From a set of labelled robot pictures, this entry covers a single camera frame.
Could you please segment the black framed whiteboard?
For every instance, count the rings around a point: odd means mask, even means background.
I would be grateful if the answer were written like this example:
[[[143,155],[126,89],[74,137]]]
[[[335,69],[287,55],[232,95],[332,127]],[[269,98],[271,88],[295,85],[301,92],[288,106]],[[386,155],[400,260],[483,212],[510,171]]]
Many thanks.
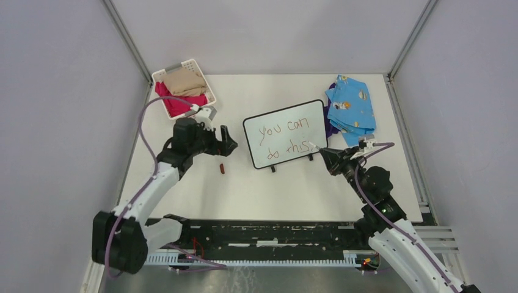
[[[308,141],[328,147],[324,125],[324,103],[319,99],[248,117],[243,129],[255,169],[302,157],[313,159]]]

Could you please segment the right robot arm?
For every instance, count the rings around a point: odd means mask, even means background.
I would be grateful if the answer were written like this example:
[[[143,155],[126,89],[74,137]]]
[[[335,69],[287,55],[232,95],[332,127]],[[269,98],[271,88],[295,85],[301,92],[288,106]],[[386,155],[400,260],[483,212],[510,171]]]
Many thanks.
[[[358,146],[318,150],[327,171],[344,176],[364,203],[363,217],[354,223],[354,244],[372,248],[412,292],[479,292],[476,285],[456,277],[425,244],[391,195],[390,172],[378,166],[365,168],[368,157],[362,150]]]

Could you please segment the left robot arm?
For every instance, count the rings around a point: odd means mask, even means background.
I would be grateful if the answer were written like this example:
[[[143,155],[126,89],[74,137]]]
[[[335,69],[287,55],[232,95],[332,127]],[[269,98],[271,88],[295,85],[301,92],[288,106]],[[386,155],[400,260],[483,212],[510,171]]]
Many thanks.
[[[148,224],[151,213],[162,198],[178,183],[200,154],[227,157],[238,147],[226,125],[221,138],[209,118],[181,118],[173,126],[154,163],[150,177],[128,201],[111,211],[100,211],[93,218],[91,259],[106,269],[135,274],[143,268],[148,255],[168,244],[186,248],[192,233],[179,220],[163,217]]]

